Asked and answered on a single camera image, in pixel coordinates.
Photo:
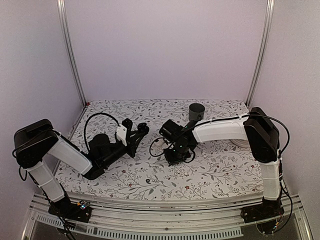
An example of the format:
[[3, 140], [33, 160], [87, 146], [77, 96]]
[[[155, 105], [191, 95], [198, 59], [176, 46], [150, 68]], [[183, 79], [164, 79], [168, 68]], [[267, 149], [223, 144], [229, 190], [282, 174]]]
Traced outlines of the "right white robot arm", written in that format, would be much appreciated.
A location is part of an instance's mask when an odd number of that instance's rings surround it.
[[255, 107], [250, 113], [227, 118], [198, 118], [186, 126], [169, 119], [159, 134], [171, 144], [163, 150], [170, 165], [195, 156], [194, 149], [199, 143], [231, 140], [239, 146], [248, 145], [260, 166], [263, 197], [260, 204], [243, 207], [241, 217], [245, 223], [250, 223], [284, 214], [280, 133], [261, 108]]

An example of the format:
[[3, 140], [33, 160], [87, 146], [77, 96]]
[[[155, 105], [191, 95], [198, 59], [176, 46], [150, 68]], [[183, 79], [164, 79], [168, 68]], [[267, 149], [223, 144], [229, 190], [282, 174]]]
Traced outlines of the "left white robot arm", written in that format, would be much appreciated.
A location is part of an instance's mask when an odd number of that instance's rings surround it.
[[88, 153], [84, 153], [54, 130], [48, 119], [42, 119], [15, 132], [12, 154], [18, 165], [27, 171], [46, 194], [50, 204], [48, 212], [51, 215], [88, 223], [92, 208], [84, 201], [71, 202], [43, 158], [51, 155], [72, 167], [85, 179], [95, 180], [124, 155], [135, 157], [140, 142], [150, 129], [144, 122], [139, 123], [136, 130], [132, 126], [130, 119], [123, 120], [116, 129], [113, 143], [108, 135], [97, 134], [88, 142]]

